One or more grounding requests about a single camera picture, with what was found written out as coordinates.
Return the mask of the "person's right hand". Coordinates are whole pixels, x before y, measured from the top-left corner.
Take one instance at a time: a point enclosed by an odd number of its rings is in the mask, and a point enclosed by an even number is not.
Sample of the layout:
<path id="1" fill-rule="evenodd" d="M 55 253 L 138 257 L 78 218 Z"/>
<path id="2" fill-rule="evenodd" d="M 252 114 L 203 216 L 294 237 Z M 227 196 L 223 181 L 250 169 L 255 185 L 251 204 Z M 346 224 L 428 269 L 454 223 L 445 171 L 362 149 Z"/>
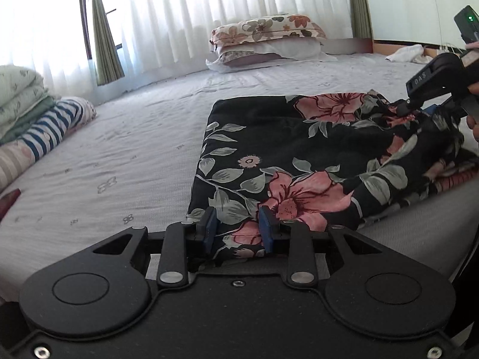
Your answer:
<path id="1" fill-rule="evenodd" d="M 473 50 L 478 50 L 479 49 L 479 42 L 473 42 L 470 44 L 466 44 L 466 49 L 473 49 Z M 472 94 L 478 95 L 479 94 L 479 83 L 476 82 L 472 85 L 469 86 L 469 91 Z M 473 137 L 477 142 L 479 142 L 479 126 L 476 123 L 475 119 L 472 116 L 467 116 L 467 125 L 468 127 L 472 130 Z"/>

